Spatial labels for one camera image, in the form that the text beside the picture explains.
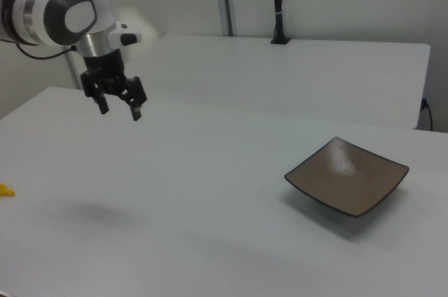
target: black pole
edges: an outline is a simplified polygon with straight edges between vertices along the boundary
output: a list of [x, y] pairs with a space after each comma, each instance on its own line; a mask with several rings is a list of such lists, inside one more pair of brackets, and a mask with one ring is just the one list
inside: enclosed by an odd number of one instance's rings
[[283, 31], [283, 15], [281, 11], [281, 2], [282, 0], [274, 0], [275, 31], [274, 31], [274, 38], [271, 40], [271, 43], [286, 45], [291, 40], [291, 38], [286, 38]]

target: black cable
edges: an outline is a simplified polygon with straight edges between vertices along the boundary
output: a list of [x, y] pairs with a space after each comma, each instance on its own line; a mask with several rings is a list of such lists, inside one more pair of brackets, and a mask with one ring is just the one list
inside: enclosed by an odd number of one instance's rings
[[5, 40], [5, 39], [0, 39], [0, 41], [3, 41], [4, 43], [16, 43], [15, 41]]
[[430, 130], [434, 131], [433, 130], [433, 114], [431, 113], [431, 108], [429, 107], [428, 100], [427, 99], [421, 99], [420, 111], [423, 111], [425, 108], [428, 108]]
[[51, 56], [49, 56], [49, 57], [35, 57], [34, 55], [31, 55], [31, 54], [25, 52], [25, 50], [20, 46], [20, 44], [16, 43], [15, 45], [17, 46], [17, 48], [19, 49], [20, 52], [22, 52], [23, 54], [25, 54], [27, 57], [30, 57], [30, 58], [35, 59], [35, 60], [49, 60], [49, 59], [54, 59], [55, 57], [60, 57], [61, 55], [64, 55], [65, 53], [68, 53], [68, 52], [71, 52], [71, 51], [75, 50], [74, 47], [71, 47], [71, 48], [68, 49], [68, 50], [63, 50], [62, 52], [59, 52], [58, 54], [51, 55]]
[[429, 123], [430, 123], [431, 131], [434, 131], [434, 130], [433, 130], [433, 115], [432, 115], [432, 113], [431, 113], [431, 108], [429, 107], [428, 102], [426, 102], [426, 108], [428, 108], [428, 113], [429, 113]]

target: square plate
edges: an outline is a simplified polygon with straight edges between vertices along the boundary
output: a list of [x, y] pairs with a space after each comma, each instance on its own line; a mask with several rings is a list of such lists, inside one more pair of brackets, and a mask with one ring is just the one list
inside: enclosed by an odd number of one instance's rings
[[361, 216], [389, 195], [409, 167], [333, 138], [285, 175], [311, 198], [350, 216]]

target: table surface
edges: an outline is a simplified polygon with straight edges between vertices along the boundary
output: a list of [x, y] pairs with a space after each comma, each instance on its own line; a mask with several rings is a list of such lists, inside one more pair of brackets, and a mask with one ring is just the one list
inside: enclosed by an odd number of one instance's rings
[[[18, 297], [446, 296], [448, 135], [49, 88], [0, 120]], [[410, 167], [365, 216], [284, 174], [338, 136]]]
[[430, 48], [412, 43], [162, 37], [127, 63], [149, 97], [412, 129]]

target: yellow object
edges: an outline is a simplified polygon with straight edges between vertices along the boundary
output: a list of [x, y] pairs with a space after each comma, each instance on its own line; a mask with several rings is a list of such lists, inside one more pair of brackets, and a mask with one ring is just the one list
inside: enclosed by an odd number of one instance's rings
[[14, 191], [7, 188], [5, 185], [0, 184], [0, 197], [6, 195], [7, 197], [13, 197], [15, 195]]

